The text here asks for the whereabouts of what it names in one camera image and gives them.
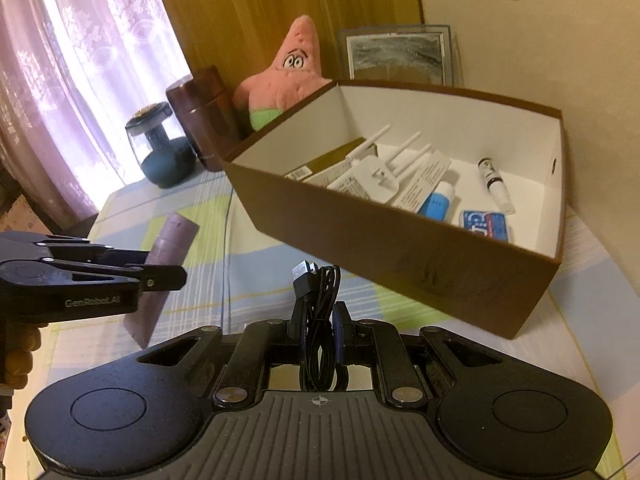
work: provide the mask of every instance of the metal bolt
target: metal bolt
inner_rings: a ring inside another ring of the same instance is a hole
[[[248,396],[249,394],[244,388],[238,388],[237,386],[222,388],[216,392],[216,397],[222,402],[241,402]]]
[[[402,386],[393,390],[391,396],[399,402],[418,402],[422,398],[422,392],[418,388]]]

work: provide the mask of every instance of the blue bottle with white cap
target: blue bottle with white cap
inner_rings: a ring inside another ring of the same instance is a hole
[[[443,222],[455,195],[456,191],[453,186],[449,182],[441,181],[428,199],[424,201],[418,215]]]

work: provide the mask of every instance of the curtain floral pattern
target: curtain floral pattern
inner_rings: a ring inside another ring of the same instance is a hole
[[[1,0],[0,12],[0,160],[64,228],[142,178],[124,124],[189,69],[161,0]]]

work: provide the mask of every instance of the patrick star plush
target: patrick star plush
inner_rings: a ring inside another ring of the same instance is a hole
[[[271,66],[242,81],[233,101],[239,110],[249,109],[251,126],[259,130],[330,81],[322,77],[314,21],[300,16],[291,25]]]

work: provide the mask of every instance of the plaid tablecloth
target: plaid tablecloth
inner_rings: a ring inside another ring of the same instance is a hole
[[[108,199],[90,238],[149,250],[173,211],[199,224],[200,232],[185,262],[188,283],[170,295],[152,345],[203,324],[232,333],[253,320],[289,317],[291,268],[313,258],[257,232],[222,173],[202,172],[170,190],[147,181],[127,186]],[[640,479],[640,459],[623,467],[640,451],[640,300],[584,223],[573,213],[567,221],[564,264],[513,341],[348,272],[338,297],[353,319],[383,319],[405,333],[441,325],[592,388],[614,417],[614,436],[598,471],[605,478]],[[66,322],[52,330],[43,350],[47,383],[138,350],[121,316]]]

